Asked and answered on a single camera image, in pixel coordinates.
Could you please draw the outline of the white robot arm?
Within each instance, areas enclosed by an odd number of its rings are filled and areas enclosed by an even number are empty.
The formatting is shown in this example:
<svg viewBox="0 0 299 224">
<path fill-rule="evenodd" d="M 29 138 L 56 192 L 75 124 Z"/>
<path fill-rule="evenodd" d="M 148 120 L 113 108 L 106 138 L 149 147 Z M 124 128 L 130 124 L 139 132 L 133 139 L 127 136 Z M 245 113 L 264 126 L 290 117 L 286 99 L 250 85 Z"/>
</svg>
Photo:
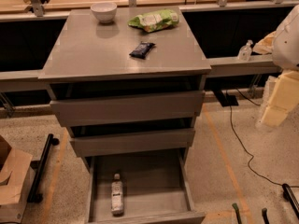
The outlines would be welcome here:
<svg viewBox="0 0 299 224">
<path fill-rule="evenodd" d="M 279 126 L 299 104 L 299 5 L 287 15 L 275 32 L 260 40 L 253 51 L 272 54 L 273 63 L 283 69 L 266 99 L 261 123 Z"/>
</svg>

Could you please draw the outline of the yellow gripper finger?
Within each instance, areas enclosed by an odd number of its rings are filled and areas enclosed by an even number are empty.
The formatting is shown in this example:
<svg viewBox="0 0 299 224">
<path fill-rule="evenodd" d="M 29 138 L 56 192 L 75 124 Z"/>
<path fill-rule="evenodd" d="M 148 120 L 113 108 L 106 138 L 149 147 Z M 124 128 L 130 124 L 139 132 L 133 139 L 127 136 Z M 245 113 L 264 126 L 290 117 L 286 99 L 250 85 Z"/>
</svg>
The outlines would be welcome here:
<svg viewBox="0 0 299 224">
<path fill-rule="evenodd" d="M 271 54 L 273 52 L 273 40 L 275 34 L 276 32 L 272 32 L 257 42 L 253 47 L 253 51 L 261 55 Z"/>
<path fill-rule="evenodd" d="M 261 123 L 269 127 L 279 126 L 298 104 L 299 72 L 286 70 L 275 80 Z"/>
</svg>

